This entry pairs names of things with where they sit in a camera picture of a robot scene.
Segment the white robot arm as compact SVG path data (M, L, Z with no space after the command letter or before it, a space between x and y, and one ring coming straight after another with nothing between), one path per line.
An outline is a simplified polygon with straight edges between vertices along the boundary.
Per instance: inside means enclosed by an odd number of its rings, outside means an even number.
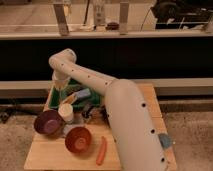
M52 55L52 79L65 85L72 78L104 97L122 171L167 171L166 157L139 87L131 80L82 67L76 60L71 49Z

